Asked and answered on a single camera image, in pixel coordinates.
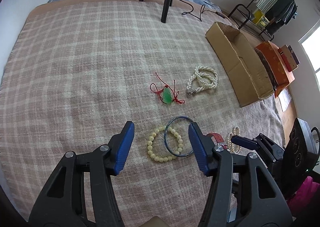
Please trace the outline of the pink sleeved left forearm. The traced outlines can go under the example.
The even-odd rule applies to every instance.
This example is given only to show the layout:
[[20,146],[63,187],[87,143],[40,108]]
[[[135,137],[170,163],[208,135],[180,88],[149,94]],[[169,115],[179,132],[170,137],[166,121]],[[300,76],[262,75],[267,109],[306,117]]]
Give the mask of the pink sleeved left forearm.
[[311,176],[307,176],[296,193],[287,200],[293,217],[297,217],[310,204],[318,189],[319,183],[313,181]]

